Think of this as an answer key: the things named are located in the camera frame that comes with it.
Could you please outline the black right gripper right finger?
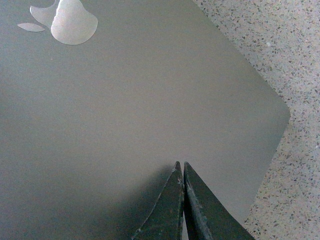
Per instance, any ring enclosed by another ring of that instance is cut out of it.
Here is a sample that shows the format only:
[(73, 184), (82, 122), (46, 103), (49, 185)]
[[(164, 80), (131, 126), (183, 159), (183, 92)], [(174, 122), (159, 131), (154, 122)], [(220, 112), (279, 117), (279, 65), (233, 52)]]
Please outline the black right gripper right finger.
[(197, 172), (184, 163), (184, 216), (190, 240), (253, 240)]

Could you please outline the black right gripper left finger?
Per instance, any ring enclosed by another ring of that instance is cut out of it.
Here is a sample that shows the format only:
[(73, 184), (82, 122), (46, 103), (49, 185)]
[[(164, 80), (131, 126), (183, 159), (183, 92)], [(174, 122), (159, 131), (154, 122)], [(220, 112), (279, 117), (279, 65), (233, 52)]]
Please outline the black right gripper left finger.
[(184, 184), (177, 161), (149, 216), (131, 237), (133, 240), (181, 240), (183, 232)]

